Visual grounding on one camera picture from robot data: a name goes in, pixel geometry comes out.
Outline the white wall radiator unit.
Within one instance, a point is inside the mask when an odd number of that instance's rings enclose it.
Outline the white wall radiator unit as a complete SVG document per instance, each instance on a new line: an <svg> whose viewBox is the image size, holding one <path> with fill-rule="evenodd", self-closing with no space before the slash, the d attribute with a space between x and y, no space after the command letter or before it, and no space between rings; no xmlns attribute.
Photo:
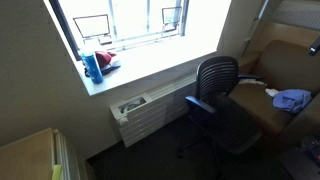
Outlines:
<svg viewBox="0 0 320 180"><path fill-rule="evenodd" d="M188 111L186 96L195 92L192 73L110 106L126 147L137 143Z"/></svg>

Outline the blue fabric shirt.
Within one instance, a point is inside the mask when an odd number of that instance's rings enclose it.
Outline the blue fabric shirt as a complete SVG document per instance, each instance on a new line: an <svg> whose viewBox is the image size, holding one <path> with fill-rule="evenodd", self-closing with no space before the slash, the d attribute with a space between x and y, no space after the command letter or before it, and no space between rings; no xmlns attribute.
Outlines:
<svg viewBox="0 0 320 180"><path fill-rule="evenodd" d="M273 98L273 106L277 109L296 114L304 109L312 100L311 92L301 89L280 91Z"/></svg>

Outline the white strip cloth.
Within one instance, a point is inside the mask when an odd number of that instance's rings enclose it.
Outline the white strip cloth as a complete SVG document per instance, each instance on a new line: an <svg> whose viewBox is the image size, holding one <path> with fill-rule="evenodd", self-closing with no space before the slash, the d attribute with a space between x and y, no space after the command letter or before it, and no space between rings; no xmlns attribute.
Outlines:
<svg viewBox="0 0 320 180"><path fill-rule="evenodd" d="M255 84L255 85L262 85L264 87L267 86L266 83L262 81L258 81L256 79L241 79L238 84Z"/></svg>

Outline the blue water bottle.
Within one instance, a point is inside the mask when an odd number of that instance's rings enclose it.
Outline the blue water bottle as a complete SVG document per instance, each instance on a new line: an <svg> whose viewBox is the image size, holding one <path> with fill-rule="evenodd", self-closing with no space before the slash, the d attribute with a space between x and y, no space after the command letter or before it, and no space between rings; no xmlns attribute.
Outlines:
<svg viewBox="0 0 320 180"><path fill-rule="evenodd" d="M88 47L84 46L81 49L82 61L87 68L89 76L94 84L100 84L103 82L102 73L99 67L99 64L96 60L95 51Z"/></svg>

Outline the brown leather couch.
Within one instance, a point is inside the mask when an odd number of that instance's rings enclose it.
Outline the brown leather couch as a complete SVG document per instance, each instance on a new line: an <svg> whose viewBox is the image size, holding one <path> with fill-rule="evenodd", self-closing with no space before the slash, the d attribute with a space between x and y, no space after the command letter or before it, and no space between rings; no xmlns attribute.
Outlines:
<svg viewBox="0 0 320 180"><path fill-rule="evenodd" d="M266 23L239 60L240 72L260 76L262 83L239 84L230 97L254 116L264 136L273 142L294 144L320 127L320 55L309 54L319 36L316 30ZM273 107L267 88L307 90L312 100L291 114Z"/></svg>

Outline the light wood drawer cabinet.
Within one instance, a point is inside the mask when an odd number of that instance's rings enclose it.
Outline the light wood drawer cabinet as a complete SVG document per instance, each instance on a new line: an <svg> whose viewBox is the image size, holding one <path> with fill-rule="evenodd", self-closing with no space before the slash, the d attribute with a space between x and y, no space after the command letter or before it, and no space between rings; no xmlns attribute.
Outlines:
<svg viewBox="0 0 320 180"><path fill-rule="evenodd" d="M0 148L0 180L89 180L84 159L57 129Z"/></svg>

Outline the red cap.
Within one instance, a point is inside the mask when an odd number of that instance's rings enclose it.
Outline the red cap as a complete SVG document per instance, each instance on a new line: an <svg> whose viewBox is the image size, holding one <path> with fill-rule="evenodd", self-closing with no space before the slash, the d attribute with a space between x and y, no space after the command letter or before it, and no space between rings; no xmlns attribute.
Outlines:
<svg viewBox="0 0 320 180"><path fill-rule="evenodd" d="M95 52L98 64L100 68L107 66L112 58L115 56L115 53L105 52L105 51L96 51Z"/></svg>

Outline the white cloth on couch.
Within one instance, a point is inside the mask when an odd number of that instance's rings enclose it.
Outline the white cloth on couch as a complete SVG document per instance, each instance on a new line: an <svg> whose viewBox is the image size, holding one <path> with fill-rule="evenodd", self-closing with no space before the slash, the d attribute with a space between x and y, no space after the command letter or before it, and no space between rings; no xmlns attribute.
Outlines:
<svg viewBox="0 0 320 180"><path fill-rule="evenodd" d="M274 97L279 93L279 91L276 89L268 89L268 88L265 89L265 92L271 97Z"/></svg>

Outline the black office chair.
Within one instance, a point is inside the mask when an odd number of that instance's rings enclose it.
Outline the black office chair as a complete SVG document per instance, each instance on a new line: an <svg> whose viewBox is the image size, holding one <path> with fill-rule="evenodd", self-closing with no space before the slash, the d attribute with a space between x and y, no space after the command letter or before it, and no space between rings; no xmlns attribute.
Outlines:
<svg viewBox="0 0 320 180"><path fill-rule="evenodd" d="M217 147L229 153L241 154L252 147L262 136L253 116L232 100L229 95L240 79L239 65L230 56L216 56L203 61L197 68L194 96L185 98L188 117L203 134L194 142L180 146L178 158L184 151L200 142L207 142L213 151L216 173L214 180L225 180L217 157Z"/></svg>

